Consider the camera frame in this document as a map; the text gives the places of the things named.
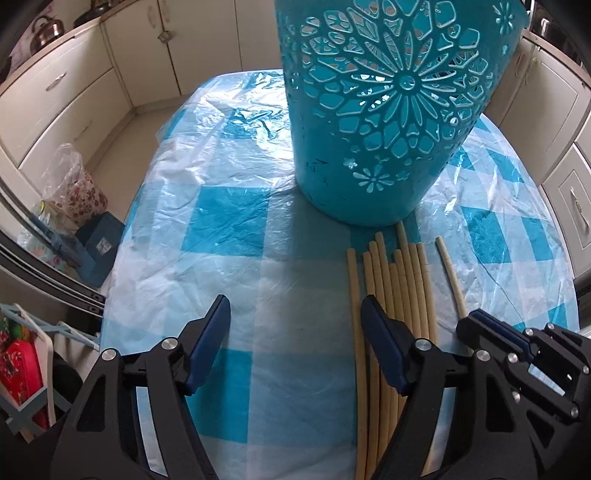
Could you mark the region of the blue white shelf rack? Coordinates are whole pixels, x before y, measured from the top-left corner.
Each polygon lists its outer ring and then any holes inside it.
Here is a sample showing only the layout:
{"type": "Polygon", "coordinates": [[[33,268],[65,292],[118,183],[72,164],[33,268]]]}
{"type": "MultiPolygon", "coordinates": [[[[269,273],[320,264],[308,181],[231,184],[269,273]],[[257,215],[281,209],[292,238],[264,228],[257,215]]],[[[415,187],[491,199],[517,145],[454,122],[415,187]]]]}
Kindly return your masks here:
{"type": "Polygon", "coordinates": [[[70,410],[82,386],[78,372],[56,352],[59,340],[99,350],[96,336],[63,321],[52,325],[17,304],[1,306],[1,420],[27,443],[70,410]]]}

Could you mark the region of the right beige chopstick in bundle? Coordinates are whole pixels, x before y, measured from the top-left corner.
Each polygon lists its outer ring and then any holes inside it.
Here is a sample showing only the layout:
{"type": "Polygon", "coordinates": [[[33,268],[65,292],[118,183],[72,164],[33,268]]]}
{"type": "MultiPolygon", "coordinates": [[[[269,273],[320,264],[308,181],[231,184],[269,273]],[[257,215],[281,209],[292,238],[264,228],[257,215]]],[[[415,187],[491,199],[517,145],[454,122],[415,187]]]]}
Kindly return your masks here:
{"type": "Polygon", "coordinates": [[[420,261],[420,267],[423,277],[423,285],[425,290],[426,306],[427,306],[427,317],[428,317],[428,328],[429,328],[429,339],[437,344],[438,343],[438,321],[436,306],[433,296],[433,288],[431,282],[431,275],[429,270],[429,263],[425,245],[423,243],[417,244],[418,257],[420,261]]]}

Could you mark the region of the leftmost beige chopstick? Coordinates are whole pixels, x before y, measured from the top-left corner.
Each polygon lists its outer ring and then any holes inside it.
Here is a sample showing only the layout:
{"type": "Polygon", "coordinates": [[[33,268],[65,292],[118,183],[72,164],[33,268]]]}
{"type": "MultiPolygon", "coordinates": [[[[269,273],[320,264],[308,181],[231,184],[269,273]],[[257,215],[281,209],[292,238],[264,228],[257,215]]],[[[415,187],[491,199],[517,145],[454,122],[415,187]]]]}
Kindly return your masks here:
{"type": "Polygon", "coordinates": [[[353,325],[353,350],[356,370],[356,480],[366,478],[368,454],[368,393],[365,342],[361,326],[361,291],[356,251],[346,250],[349,273],[349,301],[353,325]]]}

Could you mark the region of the tall beige chopstick in bundle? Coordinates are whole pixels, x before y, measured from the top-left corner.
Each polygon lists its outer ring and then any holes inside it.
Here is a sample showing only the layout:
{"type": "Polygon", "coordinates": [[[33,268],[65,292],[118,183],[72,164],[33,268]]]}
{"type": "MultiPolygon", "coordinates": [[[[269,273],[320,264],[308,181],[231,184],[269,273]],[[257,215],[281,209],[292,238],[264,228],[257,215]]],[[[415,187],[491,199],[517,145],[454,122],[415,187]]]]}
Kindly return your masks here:
{"type": "MultiPolygon", "coordinates": [[[[392,288],[392,280],[390,274],[390,267],[388,263],[387,250],[384,235],[382,232],[377,232],[376,241],[379,251],[379,259],[381,266],[381,280],[384,290],[384,310],[390,318],[396,316],[394,310],[394,295],[392,288]]],[[[381,458],[391,440],[398,423],[398,394],[392,388],[386,379],[385,370],[381,368],[381,424],[380,424],[380,443],[379,443],[379,458],[381,458]]]]}

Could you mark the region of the dark blue box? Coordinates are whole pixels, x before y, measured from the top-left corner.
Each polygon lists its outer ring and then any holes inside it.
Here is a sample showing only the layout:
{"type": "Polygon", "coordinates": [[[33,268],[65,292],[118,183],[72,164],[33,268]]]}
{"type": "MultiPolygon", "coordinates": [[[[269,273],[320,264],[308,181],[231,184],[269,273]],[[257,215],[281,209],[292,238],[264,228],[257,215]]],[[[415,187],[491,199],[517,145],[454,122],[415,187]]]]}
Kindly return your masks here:
{"type": "Polygon", "coordinates": [[[124,231],[124,224],[106,211],[80,227],[75,236],[84,248],[80,279],[99,289],[109,275],[124,231]]]}

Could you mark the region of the floral plastic bag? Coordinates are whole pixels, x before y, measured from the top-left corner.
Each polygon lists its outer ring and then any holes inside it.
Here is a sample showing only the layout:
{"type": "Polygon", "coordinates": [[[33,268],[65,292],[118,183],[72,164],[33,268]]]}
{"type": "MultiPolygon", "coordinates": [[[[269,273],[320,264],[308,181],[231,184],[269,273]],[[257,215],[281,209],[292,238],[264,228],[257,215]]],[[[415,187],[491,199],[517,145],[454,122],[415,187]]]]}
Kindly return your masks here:
{"type": "Polygon", "coordinates": [[[108,200],[70,143],[60,145],[41,176],[42,197],[76,227],[102,215],[108,200]]]}

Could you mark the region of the blue white checkered tablecloth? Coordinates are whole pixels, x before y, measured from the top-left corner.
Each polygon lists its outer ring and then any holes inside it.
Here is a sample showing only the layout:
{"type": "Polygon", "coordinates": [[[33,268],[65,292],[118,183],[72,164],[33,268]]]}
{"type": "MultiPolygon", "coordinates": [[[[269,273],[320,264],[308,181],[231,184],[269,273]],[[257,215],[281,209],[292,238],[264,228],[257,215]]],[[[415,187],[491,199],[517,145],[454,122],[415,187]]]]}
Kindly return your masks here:
{"type": "MultiPolygon", "coordinates": [[[[567,253],[534,181],[486,117],[404,222],[424,245],[438,345],[458,320],[435,245],[470,308],[518,329],[579,327],[567,253]]],[[[208,81],[161,127],[126,219],[101,345],[151,349],[228,297],[231,324],[190,413],[222,479],[351,479],[356,380],[346,252],[373,230],[311,206],[294,182],[279,71],[208,81]]]]}

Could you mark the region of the turquoise perforated plastic basket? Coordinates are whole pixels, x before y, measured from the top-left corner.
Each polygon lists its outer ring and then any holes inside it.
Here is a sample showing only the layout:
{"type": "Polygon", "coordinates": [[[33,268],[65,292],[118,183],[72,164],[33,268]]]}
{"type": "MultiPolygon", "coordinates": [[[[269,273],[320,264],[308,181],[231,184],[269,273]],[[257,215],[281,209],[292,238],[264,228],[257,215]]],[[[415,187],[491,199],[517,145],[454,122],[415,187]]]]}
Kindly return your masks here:
{"type": "Polygon", "coordinates": [[[278,1],[301,193],[348,224],[405,219],[464,143],[529,17],[519,1],[278,1]]]}

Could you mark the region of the steel kettle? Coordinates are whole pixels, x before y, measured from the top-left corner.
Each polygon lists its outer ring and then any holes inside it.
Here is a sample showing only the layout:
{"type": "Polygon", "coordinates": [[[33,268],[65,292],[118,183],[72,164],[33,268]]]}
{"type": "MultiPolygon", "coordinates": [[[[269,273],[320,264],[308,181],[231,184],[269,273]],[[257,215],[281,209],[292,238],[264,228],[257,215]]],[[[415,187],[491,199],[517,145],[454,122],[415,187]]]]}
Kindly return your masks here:
{"type": "Polygon", "coordinates": [[[41,15],[34,20],[30,41],[30,52],[36,54],[44,47],[65,34],[65,27],[61,20],[47,15],[41,15]]]}

